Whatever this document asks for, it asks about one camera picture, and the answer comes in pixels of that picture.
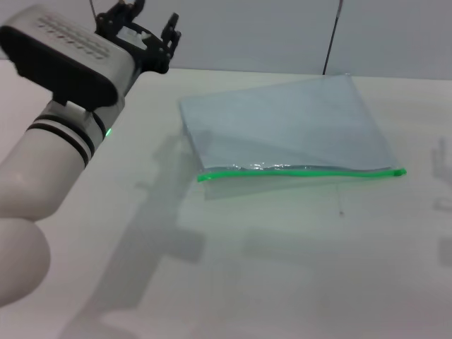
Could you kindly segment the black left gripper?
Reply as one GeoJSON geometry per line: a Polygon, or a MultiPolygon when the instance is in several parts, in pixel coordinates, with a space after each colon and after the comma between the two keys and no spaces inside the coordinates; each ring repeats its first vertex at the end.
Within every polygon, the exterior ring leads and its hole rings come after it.
{"type": "Polygon", "coordinates": [[[108,11],[96,15],[95,33],[100,36],[116,36],[116,44],[132,56],[141,73],[150,71],[165,74],[182,36],[176,30],[179,15],[173,13],[170,16],[160,40],[151,31],[133,22],[144,6],[145,0],[131,3],[118,1],[108,11]]]}

